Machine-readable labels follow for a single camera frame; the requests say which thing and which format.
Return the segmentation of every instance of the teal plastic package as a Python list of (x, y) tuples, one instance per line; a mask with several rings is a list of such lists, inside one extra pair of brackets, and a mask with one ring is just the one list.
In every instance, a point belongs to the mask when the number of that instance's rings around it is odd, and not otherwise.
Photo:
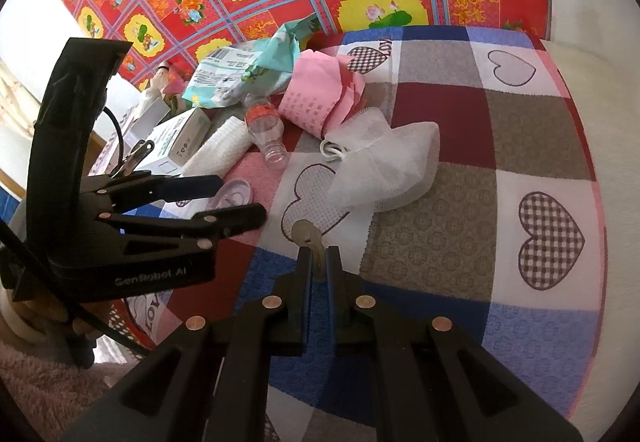
[(182, 98), (201, 108), (225, 108), (249, 93), (282, 93), (293, 63), (318, 30), (318, 16), (312, 14), (285, 23), (273, 37), (220, 47), (200, 62)]

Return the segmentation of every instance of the clear plastic bottle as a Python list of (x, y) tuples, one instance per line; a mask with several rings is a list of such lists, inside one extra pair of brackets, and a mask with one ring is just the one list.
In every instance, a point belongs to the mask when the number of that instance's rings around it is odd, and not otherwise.
[(260, 148), (262, 160), (269, 169), (284, 170), (289, 163), (289, 153), (282, 143), (284, 124), (276, 107), (264, 96), (249, 94), (244, 99), (249, 133)]

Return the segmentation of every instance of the lilac plastic lid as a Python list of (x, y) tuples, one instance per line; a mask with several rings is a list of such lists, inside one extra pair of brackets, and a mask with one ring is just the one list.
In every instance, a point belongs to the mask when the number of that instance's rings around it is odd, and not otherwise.
[(243, 178), (234, 178), (224, 184), (211, 199), (213, 209), (245, 206), (251, 203), (251, 186)]

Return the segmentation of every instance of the white mesh bag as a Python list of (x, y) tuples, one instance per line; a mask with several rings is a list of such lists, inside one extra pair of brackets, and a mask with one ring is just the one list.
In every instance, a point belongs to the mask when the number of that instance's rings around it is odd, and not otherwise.
[(321, 151), (340, 158), (329, 202), (345, 210), (373, 203), (379, 213), (429, 190), (438, 168), (440, 129), (435, 122), (391, 129), (378, 108), (366, 108), (328, 132)]

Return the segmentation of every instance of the black cable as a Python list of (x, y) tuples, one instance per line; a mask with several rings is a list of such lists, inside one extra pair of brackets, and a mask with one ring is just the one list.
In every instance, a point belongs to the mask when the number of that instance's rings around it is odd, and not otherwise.
[(106, 336), (125, 346), (132, 352), (142, 356), (148, 356), (150, 351), (144, 346), (139, 345), (135, 341), (131, 341), (117, 330), (114, 330), (107, 324), (100, 321), (96, 316), (91, 314), (84, 307), (80, 306), (71, 296), (69, 296), (59, 285), (58, 282), (49, 274), (49, 271), (42, 265), (33, 253), (20, 241), (10, 227), (0, 220), (0, 243), (5, 244), (24, 265), (24, 268), (30, 271), (38, 278), (44, 286), (62, 303), (74, 316), (88, 323), (96, 330), (100, 330)]
[(116, 166), (116, 169), (118, 169), (124, 164), (124, 138), (122, 137), (122, 130), (120, 129), (120, 123), (116, 116), (113, 115), (113, 112), (106, 106), (102, 110), (107, 114), (107, 117), (111, 119), (111, 122), (116, 129), (116, 133), (118, 134), (118, 165)]

